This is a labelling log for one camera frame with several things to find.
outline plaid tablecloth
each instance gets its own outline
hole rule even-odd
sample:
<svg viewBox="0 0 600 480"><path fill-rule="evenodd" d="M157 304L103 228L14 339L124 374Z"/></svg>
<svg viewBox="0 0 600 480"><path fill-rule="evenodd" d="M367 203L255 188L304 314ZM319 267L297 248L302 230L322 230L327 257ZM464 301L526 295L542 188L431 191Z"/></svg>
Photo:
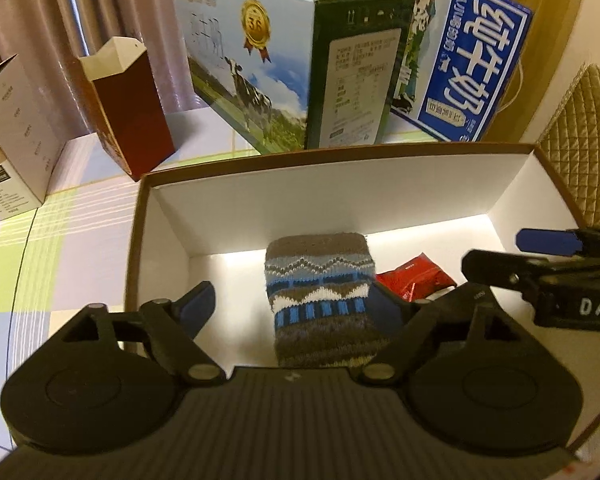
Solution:
<svg viewBox="0 0 600 480"><path fill-rule="evenodd" d="M257 155L211 108L167 120L178 151L161 169ZM386 142L432 140L398 118L388 131ZM65 146L42 207L0 222L0 390L85 304L122 309L137 192L92 134ZM0 414L0 458L12 447Z"/></svg>

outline wooden panel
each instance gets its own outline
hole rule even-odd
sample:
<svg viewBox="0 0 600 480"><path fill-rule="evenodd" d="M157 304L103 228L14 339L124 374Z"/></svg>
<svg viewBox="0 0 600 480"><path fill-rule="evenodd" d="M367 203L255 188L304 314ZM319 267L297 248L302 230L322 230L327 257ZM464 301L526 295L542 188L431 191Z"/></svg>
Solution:
<svg viewBox="0 0 600 480"><path fill-rule="evenodd" d="M489 141L517 142L538 108L565 49L581 0L515 0L534 12L521 61L524 83L516 100L497 114L484 136ZM516 72L501 104L507 103L520 85Z"/></svg>

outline red package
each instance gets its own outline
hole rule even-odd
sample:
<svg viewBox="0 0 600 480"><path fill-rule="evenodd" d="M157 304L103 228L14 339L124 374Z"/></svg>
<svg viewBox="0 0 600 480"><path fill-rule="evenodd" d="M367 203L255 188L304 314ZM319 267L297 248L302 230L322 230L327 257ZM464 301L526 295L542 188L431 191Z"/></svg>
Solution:
<svg viewBox="0 0 600 480"><path fill-rule="evenodd" d="M397 269L377 274L376 280L405 301L422 300L443 288L456 286L451 276L429 260L425 253Z"/></svg>

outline gold medal emblem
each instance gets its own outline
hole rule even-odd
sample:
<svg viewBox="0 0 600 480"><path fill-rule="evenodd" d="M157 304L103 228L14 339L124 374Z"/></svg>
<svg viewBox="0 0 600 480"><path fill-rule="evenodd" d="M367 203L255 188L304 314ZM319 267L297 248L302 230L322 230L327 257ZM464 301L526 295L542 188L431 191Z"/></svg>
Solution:
<svg viewBox="0 0 600 480"><path fill-rule="evenodd" d="M271 37L271 24L267 11L258 0L245 0L242 4L242 30L244 31L244 47L251 54L252 48L260 51L262 62L269 59L267 41Z"/></svg>

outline quilted fabric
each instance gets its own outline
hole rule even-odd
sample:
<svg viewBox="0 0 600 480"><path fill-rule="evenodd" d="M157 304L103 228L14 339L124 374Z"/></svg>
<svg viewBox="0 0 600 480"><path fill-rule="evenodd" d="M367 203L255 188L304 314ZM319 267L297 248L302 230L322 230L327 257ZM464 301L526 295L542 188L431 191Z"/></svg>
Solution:
<svg viewBox="0 0 600 480"><path fill-rule="evenodd" d="M587 224L600 226L600 68L580 71L545 130L540 147Z"/></svg>

